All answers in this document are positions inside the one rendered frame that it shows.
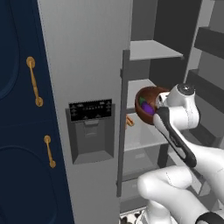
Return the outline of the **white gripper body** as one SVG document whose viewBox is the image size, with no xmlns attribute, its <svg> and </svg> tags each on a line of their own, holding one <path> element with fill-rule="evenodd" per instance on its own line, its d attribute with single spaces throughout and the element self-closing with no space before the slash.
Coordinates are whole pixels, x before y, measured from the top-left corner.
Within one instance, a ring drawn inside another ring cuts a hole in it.
<svg viewBox="0 0 224 224">
<path fill-rule="evenodd" d="M 160 107 L 168 107 L 167 97 L 169 92 L 160 93 L 156 98 L 156 107 L 159 109 Z"/>
</svg>

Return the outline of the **brown wooden bowl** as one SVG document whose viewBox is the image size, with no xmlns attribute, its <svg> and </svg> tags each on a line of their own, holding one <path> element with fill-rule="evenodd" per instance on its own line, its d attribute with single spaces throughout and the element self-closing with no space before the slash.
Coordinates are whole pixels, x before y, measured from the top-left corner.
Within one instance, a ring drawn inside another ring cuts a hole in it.
<svg viewBox="0 0 224 224">
<path fill-rule="evenodd" d="M 149 124 L 153 124 L 153 115 L 147 114 L 142 107 L 140 106 L 140 98 L 144 98 L 148 104 L 152 106 L 154 111 L 158 110 L 158 107 L 156 106 L 156 98 L 160 93 L 163 92 L 169 92 L 169 89 L 164 87 L 143 87 L 141 88 L 135 98 L 135 111 L 139 118 Z"/>
</svg>

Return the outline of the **purple eggplant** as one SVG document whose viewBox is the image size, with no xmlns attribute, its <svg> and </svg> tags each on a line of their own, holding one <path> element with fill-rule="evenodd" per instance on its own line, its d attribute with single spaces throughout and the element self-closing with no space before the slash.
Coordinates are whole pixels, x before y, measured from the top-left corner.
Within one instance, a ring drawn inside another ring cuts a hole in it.
<svg viewBox="0 0 224 224">
<path fill-rule="evenodd" d="M 142 110 L 145 113 L 147 113 L 151 116 L 154 115 L 154 113 L 155 113 L 154 108 L 143 97 L 139 98 L 139 103 L 140 103 L 140 107 L 142 108 Z"/>
</svg>

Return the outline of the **grey fridge door with racks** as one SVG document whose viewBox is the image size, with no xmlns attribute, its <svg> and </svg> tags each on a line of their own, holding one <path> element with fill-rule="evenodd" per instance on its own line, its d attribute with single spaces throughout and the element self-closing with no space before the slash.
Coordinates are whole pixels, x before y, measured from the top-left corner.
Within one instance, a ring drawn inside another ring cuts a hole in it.
<svg viewBox="0 0 224 224">
<path fill-rule="evenodd" d="M 224 0 L 202 0 L 185 80 L 196 85 L 201 113 L 191 136 L 224 150 Z"/>
</svg>

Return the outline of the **clear fridge drawer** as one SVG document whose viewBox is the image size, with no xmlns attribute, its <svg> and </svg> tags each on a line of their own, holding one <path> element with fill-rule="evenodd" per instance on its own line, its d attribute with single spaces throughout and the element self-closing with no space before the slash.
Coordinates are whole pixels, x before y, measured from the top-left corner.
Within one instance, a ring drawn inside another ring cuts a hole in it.
<svg viewBox="0 0 224 224">
<path fill-rule="evenodd" d="M 168 158 L 168 144 L 154 145 L 124 152 L 122 180 L 136 179 L 145 172 L 163 168 Z"/>
</svg>

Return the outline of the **grey fridge cabinet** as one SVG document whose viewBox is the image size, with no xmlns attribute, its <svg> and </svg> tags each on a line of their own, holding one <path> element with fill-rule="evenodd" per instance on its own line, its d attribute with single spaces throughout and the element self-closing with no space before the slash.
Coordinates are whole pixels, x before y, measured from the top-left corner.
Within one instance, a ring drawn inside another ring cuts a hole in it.
<svg viewBox="0 0 224 224">
<path fill-rule="evenodd" d="M 124 51 L 122 62 L 122 96 L 120 124 L 127 114 L 129 81 L 149 79 L 162 88 L 172 88 L 184 80 L 202 0 L 133 0 L 130 39 L 155 40 L 182 53 L 183 57 L 131 60 Z M 123 181 L 125 131 L 120 128 L 117 195 L 120 212 L 125 213 L 146 205 L 137 193 L 137 178 Z"/>
</svg>

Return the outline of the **grey fridge door with dispenser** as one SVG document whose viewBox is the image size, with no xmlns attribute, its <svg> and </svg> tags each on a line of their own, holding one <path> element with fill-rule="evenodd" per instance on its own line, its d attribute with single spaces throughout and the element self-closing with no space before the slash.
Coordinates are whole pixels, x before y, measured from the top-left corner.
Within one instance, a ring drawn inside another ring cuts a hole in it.
<svg viewBox="0 0 224 224">
<path fill-rule="evenodd" d="M 75 224 L 118 224 L 118 157 L 72 159 L 69 103 L 110 99 L 120 129 L 123 51 L 131 0 L 38 0 Z"/>
</svg>

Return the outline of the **orange food item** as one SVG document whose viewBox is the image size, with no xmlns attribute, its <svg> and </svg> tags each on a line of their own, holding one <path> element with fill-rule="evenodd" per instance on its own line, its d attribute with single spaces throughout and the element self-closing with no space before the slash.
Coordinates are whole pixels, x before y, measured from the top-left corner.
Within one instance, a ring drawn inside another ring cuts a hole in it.
<svg viewBox="0 0 224 224">
<path fill-rule="evenodd" d="M 135 125 L 134 120 L 130 116 L 126 115 L 126 123 L 125 123 L 125 126 L 132 127 L 134 125 Z"/>
</svg>

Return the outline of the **navy cupboard door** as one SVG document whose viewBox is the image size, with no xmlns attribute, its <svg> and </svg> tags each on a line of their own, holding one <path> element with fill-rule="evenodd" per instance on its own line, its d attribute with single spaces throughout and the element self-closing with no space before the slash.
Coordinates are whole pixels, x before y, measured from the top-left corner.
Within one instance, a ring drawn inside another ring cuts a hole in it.
<svg viewBox="0 0 224 224">
<path fill-rule="evenodd" d="M 35 104 L 30 68 L 44 104 Z M 55 108 L 37 0 L 0 0 L 0 126 L 52 126 Z"/>
<path fill-rule="evenodd" d="M 56 162 L 49 165 L 44 136 Z M 52 126 L 0 128 L 0 224 L 74 224 L 59 139 Z"/>
</svg>

